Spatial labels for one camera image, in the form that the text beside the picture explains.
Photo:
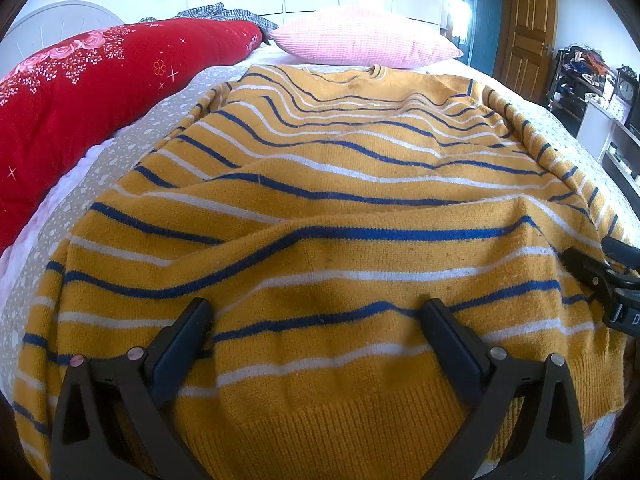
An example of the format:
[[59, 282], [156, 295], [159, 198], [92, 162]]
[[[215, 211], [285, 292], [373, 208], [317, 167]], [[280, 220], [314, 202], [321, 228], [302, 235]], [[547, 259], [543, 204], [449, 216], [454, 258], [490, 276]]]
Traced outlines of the white shelf desk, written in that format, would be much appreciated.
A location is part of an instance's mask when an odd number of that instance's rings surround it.
[[577, 141], [610, 175], [631, 206], [638, 209], [638, 136], [600, 105], [588, 101]]

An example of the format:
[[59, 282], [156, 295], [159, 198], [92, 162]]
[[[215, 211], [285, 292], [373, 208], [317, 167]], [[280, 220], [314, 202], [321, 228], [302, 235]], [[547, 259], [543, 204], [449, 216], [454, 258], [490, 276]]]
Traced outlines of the white bed headboard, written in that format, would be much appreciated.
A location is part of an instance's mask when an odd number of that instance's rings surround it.
[[122, 25], [96, 3], [68, 0], [47, 4], [17, 20], [1, 40], [1, 76], [34, 53], [90, 30]]

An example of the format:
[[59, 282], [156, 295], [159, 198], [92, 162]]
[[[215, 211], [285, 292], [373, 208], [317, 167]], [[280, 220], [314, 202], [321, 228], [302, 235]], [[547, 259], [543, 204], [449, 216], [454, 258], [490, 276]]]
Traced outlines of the yellow striped knit sweater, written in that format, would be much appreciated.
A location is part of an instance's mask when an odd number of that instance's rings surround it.
[[465, 416], [427, 297], [512, 356], [567, 359], [582, 422], [625, 403], [627, 339], [562, 266], [635, 240], [608, 178], [543, 108], [456, 76], [254, 66], [206, 93], [64, 235], [13, 388], [47, 477], [70, 358], [152, 341], [195, 297], [213, 351], [169, 411], [221, 479], [419, 477]]

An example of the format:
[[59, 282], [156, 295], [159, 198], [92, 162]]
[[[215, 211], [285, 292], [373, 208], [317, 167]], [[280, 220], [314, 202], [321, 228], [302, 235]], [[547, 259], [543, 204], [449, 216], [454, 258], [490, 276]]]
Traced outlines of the heart patterned quilted bedspread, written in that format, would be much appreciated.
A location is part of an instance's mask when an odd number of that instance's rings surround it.
[[[62, 177], [29, 220], [13, 246], [1, 257], [1, 392], [13, 400], [18, 352], [26, 330], [28, 311], [44, 266], [63, 236], [96, 198], [116, 183], [153, 145], [178, 125], [196, 100], [226, 81], [240, 79], [252, 66], [213, 66], [202, 70], [181, 91], [153, 106], [142, 118], [118, 130], [110, 140], [90, 148], [77, 166]], [[560, 122], [540, 105], [527, 101], [479, 70], [457, 61], [419, 68], [419, 74], [457, 75], [472, 79], [477, 87], [493, 88], [506, 102], [531, 119], [552, 148], [582, 170], [599, 189], [606, 210], [622, 224], [620, 238], [639, 245], [639, 219], [629, 200], [600, 164], [573, 139]]]

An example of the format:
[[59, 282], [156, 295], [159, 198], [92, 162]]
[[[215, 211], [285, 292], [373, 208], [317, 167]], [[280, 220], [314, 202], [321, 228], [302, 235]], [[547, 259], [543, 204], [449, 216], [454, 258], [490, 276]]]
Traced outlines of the pink pillow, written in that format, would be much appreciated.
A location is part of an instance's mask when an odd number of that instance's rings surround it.
[[288, 54], [321, 65], [413, 70], [462, 57], [438, 26], [395, 13], [314, 13], [273, 29], [269, 39]]

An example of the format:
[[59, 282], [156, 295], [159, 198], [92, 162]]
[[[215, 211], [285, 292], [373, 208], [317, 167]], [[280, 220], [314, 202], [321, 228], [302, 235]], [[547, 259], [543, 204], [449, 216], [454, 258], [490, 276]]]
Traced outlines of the teal door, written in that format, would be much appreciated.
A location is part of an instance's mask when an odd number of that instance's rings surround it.
[[482, 73], [494, 72], [501, 28], [502, 0], [450, 0], [452, 42], [459, 61]]

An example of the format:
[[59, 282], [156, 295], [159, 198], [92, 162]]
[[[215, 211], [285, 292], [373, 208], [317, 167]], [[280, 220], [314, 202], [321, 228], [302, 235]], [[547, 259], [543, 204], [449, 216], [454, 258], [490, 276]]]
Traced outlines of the cluttered black shoe rack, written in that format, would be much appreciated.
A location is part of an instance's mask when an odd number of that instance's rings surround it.
[[615, 75], [599, 51], [574, 44], [556, 52], [547, 91], [549, 110], [582, 120], [588, 94], [604, 96], [605, 84]]

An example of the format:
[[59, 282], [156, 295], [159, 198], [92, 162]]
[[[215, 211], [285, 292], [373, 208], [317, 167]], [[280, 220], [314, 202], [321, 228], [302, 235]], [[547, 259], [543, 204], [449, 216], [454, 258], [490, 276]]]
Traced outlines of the black clock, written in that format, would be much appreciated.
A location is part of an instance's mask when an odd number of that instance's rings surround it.
[[622, 107], [617, 114], [617, 119], [620, 122], [626, 122], [634, 102], [636, 102], [638, 89], [638, 76], [634, 70], [627, 65], [620, 66], [617, 71], [616, 86], [614, 88], [614, 96]]

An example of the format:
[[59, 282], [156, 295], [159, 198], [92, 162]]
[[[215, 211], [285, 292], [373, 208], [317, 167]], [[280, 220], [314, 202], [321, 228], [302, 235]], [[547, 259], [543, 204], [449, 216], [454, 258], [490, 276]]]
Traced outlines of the brown wooden door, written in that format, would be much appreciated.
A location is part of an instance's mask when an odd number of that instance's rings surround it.
[[558, 0], [502, 0], [494, 78], [535, 103], [547, 92], [557, 18]]

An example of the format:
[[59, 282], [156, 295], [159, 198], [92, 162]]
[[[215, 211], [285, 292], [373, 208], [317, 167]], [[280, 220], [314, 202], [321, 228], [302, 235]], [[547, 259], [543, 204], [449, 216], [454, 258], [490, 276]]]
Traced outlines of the red floral quilt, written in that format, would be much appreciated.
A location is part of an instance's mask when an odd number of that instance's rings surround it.
[[171, 18], [84, 32], [19, 62], [1, 81], [2, 247], [89, 148], [261, 42], [251, 22]]

